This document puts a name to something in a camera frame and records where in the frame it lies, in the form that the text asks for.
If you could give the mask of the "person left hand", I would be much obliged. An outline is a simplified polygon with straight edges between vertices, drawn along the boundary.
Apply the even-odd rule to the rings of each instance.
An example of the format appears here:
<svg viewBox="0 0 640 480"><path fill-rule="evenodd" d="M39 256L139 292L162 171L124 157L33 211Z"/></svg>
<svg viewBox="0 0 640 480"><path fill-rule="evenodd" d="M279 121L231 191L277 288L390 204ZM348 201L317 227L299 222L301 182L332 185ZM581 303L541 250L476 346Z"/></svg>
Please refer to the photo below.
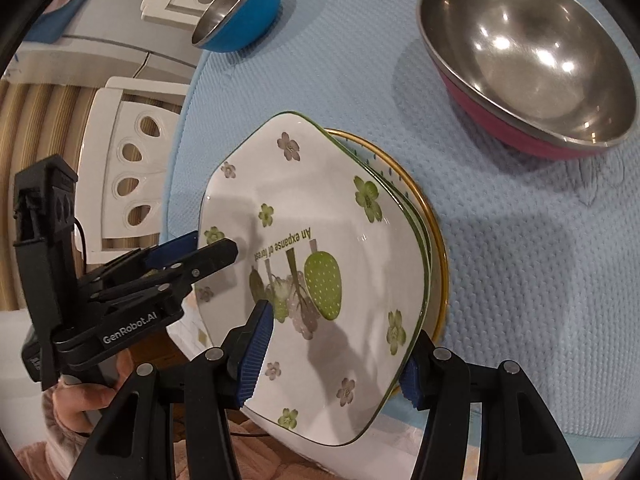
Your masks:
<svg viewBox="0 0 640 480"><path fill-rule="evenodd" d="M67 385L62 380L52 393L55 416L66 429L76 434L90 434L94 423L87 412L107 408L128 376L134 371L134 360L126 349L119 352L115 361L117 380L114 388L95 384Z"/></svg>

